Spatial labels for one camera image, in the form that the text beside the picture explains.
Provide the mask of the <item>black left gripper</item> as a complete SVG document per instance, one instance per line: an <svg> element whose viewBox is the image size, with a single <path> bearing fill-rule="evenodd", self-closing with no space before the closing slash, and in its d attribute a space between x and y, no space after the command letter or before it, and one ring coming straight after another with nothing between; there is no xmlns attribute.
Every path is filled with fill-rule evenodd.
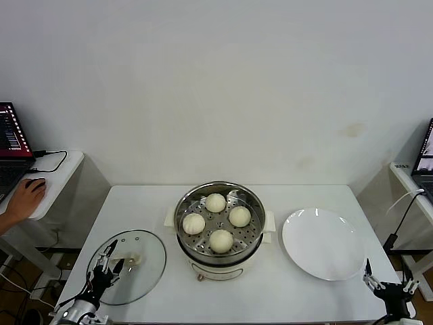
<svg viewBox="0 0 433 325"><path fill-rule="evenodd" d="M111 282L115 276L119 276L123 267L124 259L119 259L114 264L113 273L107 267L110 256L114 252L118 240L112 241L107 247L99 253L99 257L95 263L95 268L93 270L93 279L91 281L91 298L95 300L100 300L107 288L111 287Z"/></svg>

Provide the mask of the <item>person's bare hand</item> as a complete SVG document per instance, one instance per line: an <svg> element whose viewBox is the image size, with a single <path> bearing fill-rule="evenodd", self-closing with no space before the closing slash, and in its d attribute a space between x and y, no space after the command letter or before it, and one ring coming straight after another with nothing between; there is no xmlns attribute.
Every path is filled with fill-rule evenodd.
<svg viewBox="0 0 433 325"><path fill-rule="evenodd" d="M9 200L7 214L16 222L29 218L41 203L45 192L44 178L22 180Z"/></svg>

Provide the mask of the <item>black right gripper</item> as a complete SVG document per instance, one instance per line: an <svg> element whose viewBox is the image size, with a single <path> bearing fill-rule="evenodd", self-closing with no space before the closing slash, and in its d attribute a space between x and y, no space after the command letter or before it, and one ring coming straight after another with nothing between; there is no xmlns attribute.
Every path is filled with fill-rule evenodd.
<svg viewBox="0 0 433 325"><path fill-rule="evenodd" d="M419 280L408 279L405 284L380 282L373 276L371 264L367 259L363 281L374 295L384 302L386 317L414 317L416 315L411 301L419 286Z"/></svg>

